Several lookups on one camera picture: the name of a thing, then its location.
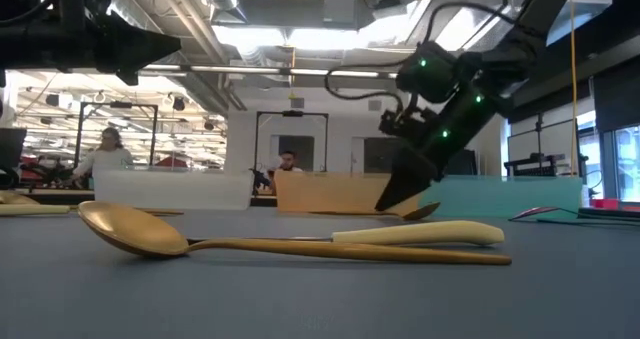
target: woman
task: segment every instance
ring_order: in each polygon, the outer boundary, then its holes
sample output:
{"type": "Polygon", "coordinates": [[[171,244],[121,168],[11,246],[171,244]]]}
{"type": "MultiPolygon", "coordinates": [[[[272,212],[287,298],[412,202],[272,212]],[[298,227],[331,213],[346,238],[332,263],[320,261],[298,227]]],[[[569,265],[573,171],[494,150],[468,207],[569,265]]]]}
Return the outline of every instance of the woman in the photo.
{"type": "Polygon", "coordinates": [[[121,167],[133,164],[131,153],[122,146],[120,133],[115,128],[102,131],[102,144],[89,153],[80,165],[73,170],[71,179],[76,180],[92,169],[121,167]]]}

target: gold spoon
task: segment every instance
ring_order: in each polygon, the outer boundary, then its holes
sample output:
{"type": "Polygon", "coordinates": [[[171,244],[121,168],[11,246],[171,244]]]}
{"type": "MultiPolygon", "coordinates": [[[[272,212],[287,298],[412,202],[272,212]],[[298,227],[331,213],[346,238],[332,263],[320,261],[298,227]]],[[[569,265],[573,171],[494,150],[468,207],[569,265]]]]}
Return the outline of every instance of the gold spoon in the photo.
{"type": "MultiPolygon", "coordinates": [[[[37,201],[16,193],[0,191],[0,215],[33,215],[33,214],[66,214],[72,210],[77,210],[77,205],[41,205],[37,201]]],[[[146,209],[154,215],[182,215],[184,213],[168,209],[146,209]]]]}
{"type": "Polygon", "coordinates": [[[78,214],[91,230],[111,245],[149,257],[178,257],[199,249],[219,248],[374,261],[511,264],[511,258],[504,255],[370,244],[243,238],[192,240],[158,217],[135,208],[105,202],[84,202],[78,206],[78,214]]]}

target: yellow cable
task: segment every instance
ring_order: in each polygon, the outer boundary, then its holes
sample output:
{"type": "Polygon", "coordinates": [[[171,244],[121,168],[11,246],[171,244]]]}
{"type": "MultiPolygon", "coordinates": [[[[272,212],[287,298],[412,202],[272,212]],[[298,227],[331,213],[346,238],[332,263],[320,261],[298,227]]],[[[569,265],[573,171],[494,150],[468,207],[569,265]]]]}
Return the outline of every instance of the yellow cable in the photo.
{"type": "Polygon", "coordinates": [[[578,111],[578,78],[576,75],[576,34],[575,34],[575,5],[573,0],[570,0],[571,3],[571,85],[573,87],[573,123],[572,125],[572,135],[571,135],[571,176],[574,175],[575,171],[573,170],[575,167],[576,160],[576,151],[574,147],[576,145],[576,117],[578,111]]]}

